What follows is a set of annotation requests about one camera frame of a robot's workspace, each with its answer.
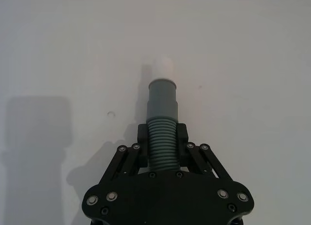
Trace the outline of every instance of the white cap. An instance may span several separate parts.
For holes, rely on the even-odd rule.
[[[160,57],[152,65],[152,81],[169,79],[174,81],[174,63],[168,57]]]

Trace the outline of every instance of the black bracket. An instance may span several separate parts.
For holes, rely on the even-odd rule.
[[[232,180],[207,144],[188,142],[185,124],[177,124],[180,166],[186,171],[138,174],[148,166],[148,127],[138,126],[138,142],[119,146],[98,185],[90,188],[82,209],[93,225],[242,225],[254,200]]]

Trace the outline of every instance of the bolt head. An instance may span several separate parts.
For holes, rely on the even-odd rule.
[[[117,197],[118,197],[118,195],[117,195],[116,192],[109,192],[109,193],[107,194],[106,199],[107,199],[107,201],[112,202],[112,201],[116,200]]]
[[[178,178],[181,178],[181,177],[183,177],[183,173],[182,173],[182,172],[177,172],[177,173],[176,173],[176,176],[177,176]]]
[[[237,207],[234,204],[229,204],[228,205],[228,210],[230,212],[236,212],[237,211]]]
[[[203,144],[203,145],[201,145],[201,149],[202,150],[208,150],[208,146]]]
[[[94,204],[96,204],[98,201],[98,197],[97,196],[90,196],[87,200],[86,200],[86,204],[88,204],[89,206],[92,206]]]
[[[108,213],[109,213],[108,207],[104,207],[104,208],[102,209],[102,215],[107,215]]]
[[[119,151],[125,151],[125,147],[124,146],[120,147]]]
[[[218,194],[218,196],[220,196],[221,198],[228,198],[228,193],[227,193],[227,191],[225,191],[225,190],[218,190],[217,191],[217,194]]]
[[[150,177],[150,178],[155,178],[155,177],[156,177],[156,174],[155,174],[155,173],[149,173],[149,177]]]
[[[134,148],[135,150],[137,150],[137,149],[140,148],[140,145],[139,145],[139,144],[135,144],[135,145],[133,146],[133,148]]]
[[[241,201],[243,201],[243,202],[247,202],[247,201],[248,201],[247,195],[246,195],[245,193],[243,193],[243,192],[239,192],[239,193],[238,193],[238,198],[239,198]]]
[[[187,144],[187,147],[188,147],[188,148],[193,148],[194,145],[193,145],[192,143],[189,142],[189,143]]]

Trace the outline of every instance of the gray plastic cylinder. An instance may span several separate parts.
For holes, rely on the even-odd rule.
[[[168,118],[178,123],[176,84],[168,79],[157,79],[149,84],[147,122],[157,118]]]
[[[167,79],[149,85],[147,107],[149,167],[151,171],[179,170],[176,127],[178,105],[176,85]]]

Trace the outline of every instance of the silver screw head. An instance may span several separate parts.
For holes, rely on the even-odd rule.
[[[207,146],[207,145],[202,145],[202,146],[201,146],[201,149],[202,149],[202,150],[207,150],[207,149],[208,149],[208,146]]]
[[[124,146],[120,147],[119,151],[125,151],[125,147]]]
[[[220,196],[221,198],[228,198],[228,193],[225,190],[218,190],[217,191],[218,196]]]
[[[243,202],[247,202],[248,201],[248,196],[245,193],[243,193],[243,192],[239,192],[238,193],[238,198],[241,201],[243,201]]]
[[[97,196],[90,196],[87,200],[86,200],[86,204],[88,204],[89,206],[92,206],[94,204],[96,204],[98,201],[98,197]]]
[[[192,143],[189,142],[189,143],[187,144],[187,147],[188,147],[188,148],[193,148],[194,145],[193,145]]]
[[[135,150],[137,150],[137,149],[140,148],[140,145],[139,145],[139,144],[135,144],[135,145],[133,146],[133,148],[134,148]]]
[[[116,200],[117,197],[118,197],[118,195],[117,195],[116,192],[109,192],[109,193],[107,194],[106,199],[107,199],[107,201],[112,202],[112,201]]]

